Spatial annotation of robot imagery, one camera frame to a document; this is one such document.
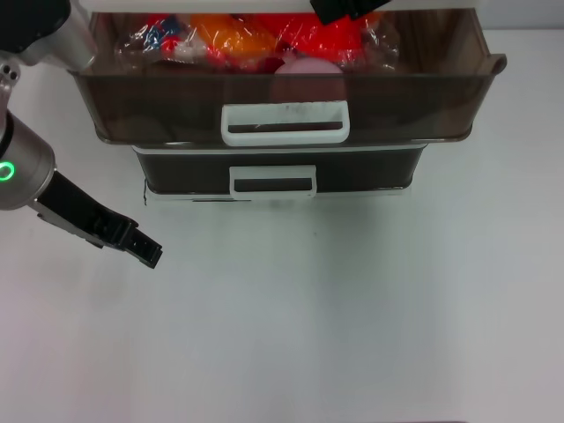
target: green led ring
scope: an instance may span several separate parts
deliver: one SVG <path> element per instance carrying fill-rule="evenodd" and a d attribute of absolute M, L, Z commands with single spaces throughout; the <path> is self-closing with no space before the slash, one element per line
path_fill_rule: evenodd
<path fill-rule="evenodd" d="M 9 172 L 6 176 L 0 176 L 0 182 L 9 181 L 14 176 L 14 174 L 16 173 L 16 168 L 9 161 L 3 161 L 2 163 L 0 163 L 0 172 L 5 167 L 7 167 L 9 169 Z"/>

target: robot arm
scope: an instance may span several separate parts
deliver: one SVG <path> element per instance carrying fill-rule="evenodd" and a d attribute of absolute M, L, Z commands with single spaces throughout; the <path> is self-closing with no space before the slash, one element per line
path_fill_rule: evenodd
<path fill-rule="evenodd" d="M 20 76 L 16 60 L 50 61 L 71 70 L 93 62 L 95 44 L 80 11 L 70 0 L 9 3 L 0 16 L 0 210 L 29 206 L 96 247 L 127 251 L 154 268 L 161 246 L 139 232 L 134 220 L 97 203 L 60 174 L 47 142 L 8 110 Z"/>

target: drawer unit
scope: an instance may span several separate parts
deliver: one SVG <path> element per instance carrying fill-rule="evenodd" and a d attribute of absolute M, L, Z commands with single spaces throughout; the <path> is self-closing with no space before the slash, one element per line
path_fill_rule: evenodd
<path fill-rule="evenodd" d="M 470 134 L 506 67 L 506 56 L 486 45 L 476 3 L 383 6 L 392 11 L 380 25 L 393 29 L 399 46 L 391 69 L 280 75 L 171 62 L 131 67 L 115 49 L 147 21 L 144 13 L 312 11 L 306 0 L 86 0 L 99 54 L 73 76 L 100 139 L 132 145 L 157 196 L 251 200 L 402 189 L 426 145 Z"/>

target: upper drawer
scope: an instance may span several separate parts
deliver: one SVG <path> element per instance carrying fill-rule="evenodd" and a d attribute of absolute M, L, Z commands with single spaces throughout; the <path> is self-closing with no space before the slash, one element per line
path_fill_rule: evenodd
<path fill-rule="evenodd" d="M 92 68 L 74 74 L 98 134 L 110 143 L 252 147 L 266 145 L 255 142 L 256 133 L 264 132 L 276 134 L 266 135 L 276 138 L 272 146 L 458 140 L 470 133 L 492 81 L 506 65 L 504 55 L 490 54 L 474 10 L 441 10 L 386 13 L 400 40 L 394 70 L 226 74 L 164 63 L 125 70 L 115 59 L 115 44 L 138 18 L 94 14 L 100 52 Z M 288 103 L 291 107 L 276 106 Z M 309 104 L 301 109 L 295 103 Z M 279 118 L 285 110 L 286 120 Z"/>
<path fill-rule="evenodd" d="M 471 9 L 486 0 L 391 0 L 379 11 Z M 112 13 L 290 13 L 311 12 L 309 0 L 80 0 L 88 11 Z M 375 0 L 375 8 L 385 1 Z"/>

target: orange object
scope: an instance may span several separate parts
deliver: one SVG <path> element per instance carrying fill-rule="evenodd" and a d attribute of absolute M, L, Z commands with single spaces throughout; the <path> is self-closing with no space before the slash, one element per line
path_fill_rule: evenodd
<path fill-rule="evenodd" d="M 190 24 L 213 50 L 233 58 L 260 58 L 273 52 L 277 40 L 252 18 L 226 14 L 195 14 Z"/>

